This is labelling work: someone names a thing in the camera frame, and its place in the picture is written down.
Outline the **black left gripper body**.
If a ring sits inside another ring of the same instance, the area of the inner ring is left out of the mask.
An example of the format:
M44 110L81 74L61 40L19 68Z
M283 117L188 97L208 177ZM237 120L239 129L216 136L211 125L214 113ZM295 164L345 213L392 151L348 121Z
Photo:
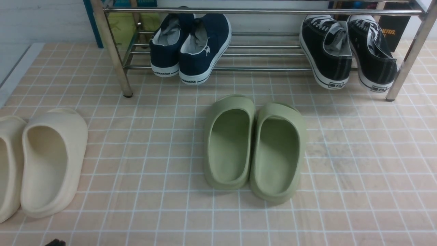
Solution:
M66 242L59 239L54 239L47 243L45 246L66 246Z

